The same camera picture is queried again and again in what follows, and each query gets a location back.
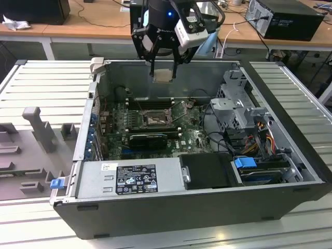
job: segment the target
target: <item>black computer tower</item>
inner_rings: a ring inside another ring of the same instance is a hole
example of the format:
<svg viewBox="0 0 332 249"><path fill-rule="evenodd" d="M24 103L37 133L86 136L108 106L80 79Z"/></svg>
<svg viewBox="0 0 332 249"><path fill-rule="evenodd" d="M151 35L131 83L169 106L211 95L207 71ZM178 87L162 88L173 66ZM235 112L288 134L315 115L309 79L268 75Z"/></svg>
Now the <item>black computer tower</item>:
<svg viewBox="0 0 332 249"><path fill-rule="evenodd" d="M296 0L251 0L245 18L259 19L249 23L265 39L310 41L324 15Z"/></svg>
<svg viewBox="0 0 332 249"><path fill-rule="evenodd" d="M3 15L15 21L62 25L70 12L68 0L1 0L0 19Z"/></svg>

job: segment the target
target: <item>black plastic cover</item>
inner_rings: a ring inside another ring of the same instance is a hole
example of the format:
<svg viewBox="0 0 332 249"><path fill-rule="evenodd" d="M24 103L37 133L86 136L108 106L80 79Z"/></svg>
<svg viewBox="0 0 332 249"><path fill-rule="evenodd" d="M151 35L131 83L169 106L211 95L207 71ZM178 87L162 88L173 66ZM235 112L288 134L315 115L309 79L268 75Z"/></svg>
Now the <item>black plastic cover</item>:
<svg viewBox="0 0 332 249"><path fill-rule="evenodd" d="M186 189L236 187L237 180L226 153L183 154L180 155L182 168L189 170L190 183Z"/></svg>

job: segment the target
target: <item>warning label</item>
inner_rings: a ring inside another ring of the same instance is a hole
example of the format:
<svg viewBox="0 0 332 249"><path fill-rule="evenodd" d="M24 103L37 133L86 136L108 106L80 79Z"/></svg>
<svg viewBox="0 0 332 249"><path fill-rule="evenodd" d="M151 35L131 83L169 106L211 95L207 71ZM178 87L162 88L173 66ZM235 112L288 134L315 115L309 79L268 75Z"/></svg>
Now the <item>warning label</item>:
<svg viewBox="0 0 332 249"><path fill-rule="evenodd" d="M156 165L117 167L115 192L118 195L158 192Z"/></svg>

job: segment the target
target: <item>blue tab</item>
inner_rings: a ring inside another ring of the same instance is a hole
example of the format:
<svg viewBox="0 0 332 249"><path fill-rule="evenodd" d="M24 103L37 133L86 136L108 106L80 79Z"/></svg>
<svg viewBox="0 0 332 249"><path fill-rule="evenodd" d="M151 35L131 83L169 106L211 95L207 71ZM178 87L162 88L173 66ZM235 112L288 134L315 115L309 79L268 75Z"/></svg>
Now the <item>blue tab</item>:
<svg viewBox="0 0 332 249"><path fill-rule="evenodd" d="M239 157L234 160L234 163L238 168L256 168L257 164L253 157Z"/></svg>
<svg viewBox="0 0 332 249"><path fill-rule="evenodd" d="M64 179L53 179L50 185L51 189L64 188Z"/></svg>

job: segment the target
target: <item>desk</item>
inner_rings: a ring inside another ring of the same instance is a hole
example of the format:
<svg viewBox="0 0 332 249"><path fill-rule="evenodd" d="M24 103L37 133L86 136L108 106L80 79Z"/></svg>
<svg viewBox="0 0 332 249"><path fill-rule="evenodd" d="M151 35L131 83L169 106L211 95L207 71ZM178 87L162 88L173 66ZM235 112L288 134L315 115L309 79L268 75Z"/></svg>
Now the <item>desk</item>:
<svg viewBox="0 0 332 249"><path fill-rule="evenodd" d="M314 1L301 0L309 6ZM48 60L54 60L51 43L85 43L85 44L132 44L130 26L126 27L101 27L91 25L89 22L102 25L124 26L130 24L128 12L120 12L120 5L111 0L96 0L94 3L83 3L83 0L69 0L71 13L64 25L32 24L30 30L11 31L0 26L0 40L39 42L43 45ZM235 11L243 8L231 7ZM244 18L237 13L226 13L225 23L241 22ZM219 38L223 41L232 25L222 26ZM226 47L232 48L258 48L265 49L257 33L248 23L239 24L239 32L232 32L227 38ZM332 25L322 23L311 41L269 40L265 42L270 49L306 50L306 51L331 51L332 50Z"/></svg>
<svg viewBox="0 0 332 249"><path fill-rule="evenodd" d="M101 25L124 26L130 24L128 12L120 12L121 6L111 0L69 0L71 12L63 25L32 24L30 30L8 30L0 25L0 40L39 42L48 60L55 60L51 43L132 44L130 25L126 27L101 27L91 25L78 16L80 12L89 22Z"/></svg>

